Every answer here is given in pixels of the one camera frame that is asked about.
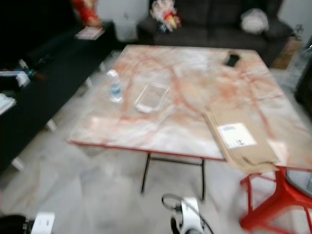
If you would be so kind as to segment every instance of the black cable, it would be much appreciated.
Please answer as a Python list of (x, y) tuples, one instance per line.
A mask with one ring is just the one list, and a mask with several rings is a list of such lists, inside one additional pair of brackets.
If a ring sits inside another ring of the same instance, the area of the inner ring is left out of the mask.
[(208, 227), (209, 231), (211, 232), (211, 234), (214, 234), (213, 230), (211, 229), (211, 227), (209, 226), (208, 222), (203, 218), (203, 216), (201, 216), (201, 214), (190, 204), (188, 203), (186, 200), (184, 200), (184, 198), (180, 197), (180, 196), (177, 196), (177, 195), (174, 195), (174, 194), (164, 194), (162, 197), (161, 197), (161, 203), (163, 204), (163, 206), (170, 210), (170, 211), (173, 211), (175, 210), (176, 208), (173, 207), (173, 206), (169, 206), (167, 203), (164, 202), (164, 199), (166, 198), (171, 198), (171, 199), (174, 199), (174, 200), (177, 200), (177, 201), (180, 201), (180, 202), (184, 202), (184, 204), (191, 208), (191, 210), (198, 215), (198, 217), (204, 221), (204, 223), (206, 224), (206, 226)]

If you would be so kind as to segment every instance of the tiled floor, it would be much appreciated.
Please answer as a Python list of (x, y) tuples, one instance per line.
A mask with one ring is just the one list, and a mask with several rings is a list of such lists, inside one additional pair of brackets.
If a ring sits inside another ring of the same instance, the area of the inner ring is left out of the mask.
[[(106, 60), (108, 69), (118, 55), (114, 52)], [(280, 71), (272, 73), (277, 80), (284, 75)], [(153, 161), (145, 194), (141, 195), (144, 154), (79, 148), (65, 141), (103, 79), (100, 72), (93, 74), (94, 88), (84, 94), (78, 91), (55, 116), (56, 132), (42, 130), (26, 147), (20, 154), (25, 162), (24, 171), (10, 167), (2, 175), (1, 211), (29, 216), (39, 211), (55, 212), (55, 234), (170, 234), (172, 214), (161, 205), (161, 196), (174, 193), (200, 197), (198, 167)], [(285, 92), (312, 129), (291, 92), (287, 89)], [(215, 234), (244, 233), (238, 223), (247, 209), (246, 193), (239, 187), (244, 176), (226, 163), (206, 163), (207, 195), (205, 202), (199, 201), (199, 209)], [(274, 185), (269, 182), (256, 179), (254, 184), (256, 203), (274, 191)], [(276, 225), (308, 233), (303, 212), (285, 213)]]

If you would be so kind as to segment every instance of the red object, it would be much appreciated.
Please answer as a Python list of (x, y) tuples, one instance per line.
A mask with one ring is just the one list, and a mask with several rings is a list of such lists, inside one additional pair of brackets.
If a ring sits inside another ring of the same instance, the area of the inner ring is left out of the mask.
[(73, 0), (73, 3), (77, 11), (79, 12), (80, 18), (83, 23), (88, 24), (91, 20), (99, 19), (96, 12), (85, 5), (84, 0)]
[[(261, 177), (276, 182), (276, 190), (274, 194), (254, 210), (252, 205), (251, 186), (251, 179), (253, 177)], [(247, 186), (248, 192), (248, 214), (240, 220), (241, 227), (250, 232), (262, 228), (281, 234), (293, 234), (281, 228), (272, 227), (269, 225), (269, 222), (278, 217), (278, 215), (285, 211), (286, 208), (290, 208), (291, 206), (301, 206), (306, 212), (310, 232), (312, 233), (312, 223), (308, 211), (308, 208), (312, 209), (312, 198), (304, 195), (287, 182), (285, 168), (276, 171), (275, 177), (276, 179), (274, 180), (261, 174), (253, 174), (247, 176), (240, 182), (241, 185)]]

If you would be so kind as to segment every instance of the pink marble surface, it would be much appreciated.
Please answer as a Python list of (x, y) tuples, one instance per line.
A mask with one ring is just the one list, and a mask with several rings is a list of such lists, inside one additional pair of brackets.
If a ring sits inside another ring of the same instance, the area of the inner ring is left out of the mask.
[[(211, 109), (243, 109), (282, 155), (281, 166), (312, 169), (312, 137), (255, 51), (236, 50), (237, 67), (222, 65), (227, 49), (127, 46), (114, 65), (124, 102), (109, 100), (104, 81), (72, 130), (74, 144), (224, 160), (203, 118)], [(134, 102), (150, 83), (170, 87), (160, 110)]]

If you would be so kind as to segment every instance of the water bottle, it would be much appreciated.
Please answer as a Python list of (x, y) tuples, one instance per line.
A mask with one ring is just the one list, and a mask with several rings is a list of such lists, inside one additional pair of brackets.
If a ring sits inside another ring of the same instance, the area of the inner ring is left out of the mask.
[(122, 102), (122, 88), (121, 88), (121, 80), (119, 78), (118, 73), (115, 70), (109, 70), (107, 72), (107, 78), (110, 82), (110, 101), (112, 102)]

